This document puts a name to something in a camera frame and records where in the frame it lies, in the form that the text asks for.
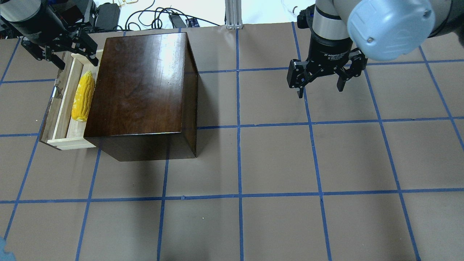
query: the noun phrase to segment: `dark wooden cabinet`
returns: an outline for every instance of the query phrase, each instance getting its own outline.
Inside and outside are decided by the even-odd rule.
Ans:
[[[197,87],[186,33],[108,38],[84,139],[118,161],[196,157]]]

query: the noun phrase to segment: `yellow corn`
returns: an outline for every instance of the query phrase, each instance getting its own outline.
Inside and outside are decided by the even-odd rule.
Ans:
[[[71,118],[76,121],[87,121],[89,116],[90,103],[92,101],[95,81],[92,72],[87,71],[79,80],[76,95],[72,103]]]

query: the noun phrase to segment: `brown floor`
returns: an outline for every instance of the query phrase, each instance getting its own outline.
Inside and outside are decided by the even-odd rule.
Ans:
[[[57,69],[0,41],[0,235],[17,260],[462,259],[455,34],[298,99],[286,67],[305,59],[309,30],[185,31],[201,71],[199,156],[152,162],[38,143]]]

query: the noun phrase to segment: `open drawer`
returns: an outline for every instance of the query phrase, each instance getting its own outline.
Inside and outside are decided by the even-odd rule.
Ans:
[[[96,57],[101,61],[103,50],[97,50]],[[55,92],[47,107],[40,141],[58,150],[93,148],[95,145],[84,139],[86,122],[71,119],[72,103],[77,85],[86,71],[92,71],[97,79],[98,69],[85,56],[66,53],[66,67],[58,73]]]

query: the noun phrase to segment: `light blue robot joint cap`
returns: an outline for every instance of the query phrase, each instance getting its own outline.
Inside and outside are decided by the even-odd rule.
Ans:
[[[13,253],[5,252],[6,241],[0,237],[0,261],[16,261]]]
[[[362,0],[351,12],[351,39],[377,61],[410,53],[430,35],[435,12],[429,0]]]

